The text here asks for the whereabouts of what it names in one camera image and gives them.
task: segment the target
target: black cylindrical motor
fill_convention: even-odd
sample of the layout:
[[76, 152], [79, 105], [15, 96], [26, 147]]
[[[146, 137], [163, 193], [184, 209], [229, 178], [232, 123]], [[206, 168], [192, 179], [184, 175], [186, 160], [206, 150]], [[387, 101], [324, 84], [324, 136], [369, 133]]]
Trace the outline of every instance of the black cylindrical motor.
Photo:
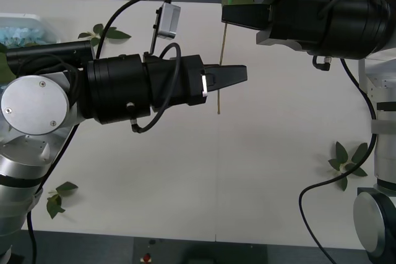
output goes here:
[[91, 61], [84, 69], [79, 109], [84, 118], [109, 124], [149, 116], [150, 107], [159, 109], [170, 91], [169, 106], [205, 103], [200, 56], [181, 58], [175, 88], [169, 90], [175, 67], [176, 60], [148, 56], [142, 62], [138, 54]]

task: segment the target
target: white box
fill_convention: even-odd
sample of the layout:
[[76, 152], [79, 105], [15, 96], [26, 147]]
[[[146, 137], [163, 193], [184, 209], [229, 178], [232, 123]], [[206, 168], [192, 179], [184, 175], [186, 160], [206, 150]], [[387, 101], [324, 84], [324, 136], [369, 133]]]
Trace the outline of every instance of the white box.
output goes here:
[[39, 15], [0, 13], [0, 28], [18, 27], [44, 30], [43, 41], [48, 44], [60, 43], [56, 30]]

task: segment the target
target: white table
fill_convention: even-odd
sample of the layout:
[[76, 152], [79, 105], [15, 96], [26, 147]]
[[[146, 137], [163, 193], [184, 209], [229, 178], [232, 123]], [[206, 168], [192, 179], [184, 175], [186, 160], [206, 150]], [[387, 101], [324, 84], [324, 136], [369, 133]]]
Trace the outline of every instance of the white table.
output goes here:
[[[65, 41], [106, 23], [120, 1], [0, 0], [4, 12], [40, 14]], [[114, 24], [132, 35], [106, 45], [104, 56], [149, 49], [157, 2], [130, 8]], [[176, 42], [183, 55], [217, 63], [223, 37], [218, 4], [182, 7]], [[159, 52], [167, 44], [159, 40]], [[255, 32], [228, 27], [225, 64], [248, 66], [249, 80], [216, 94], [202, 106], [169, 109], [150, 133], [133, 134], [128, 122], [82, 124], [46, 184], [65, 181], [80, 189], [51, 220], [44, 196], [33, 211], [37, 230], [164, 237], [202, 241], [313, 246], [298, 211], [298, 194], [330, 177], [335, 141], [353, 148], [370, 138], [361, 95], [338, 62], [330, 72], [286, 47], [255, 45]], [[357, 65], [350, 62], [353, 72]], [[350, 179], [343, 193], [330, 185], [304, 199], [304, 209], [326, 247], [361, 249], [352, 206], [370, 174]]]

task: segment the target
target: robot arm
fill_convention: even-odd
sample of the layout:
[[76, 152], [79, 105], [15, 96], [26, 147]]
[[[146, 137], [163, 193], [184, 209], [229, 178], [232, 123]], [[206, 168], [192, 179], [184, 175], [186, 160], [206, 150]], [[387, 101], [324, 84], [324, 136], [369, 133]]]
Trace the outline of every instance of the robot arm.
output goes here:
[[396, 263], [396, 0], [264, 0], [224, 6], [222, 20], [259, 30], [258, 45], [307, 52], [320, 70], [359, 60], [360, 87], [377, 103], [377, 184], [358, 189], [355, 228], [370, 261]]
[[154, 56], [158, 35], [175, 36], [174, 9], [164, 4], [157, 11], [151, 54], [143, 60], [138, 54], [94, 59], [89, 41], [7, 52], [18, 78], [0, 104], [0, 264], [7, 263], [26, 214], [40, 199], [37, 189], [75, 125], [128, 120], [140, 133], [137, 119], [151, 108], [204, 104], [208, 92], [247, 80], [245, 66], [204, 65], [199, 55]]

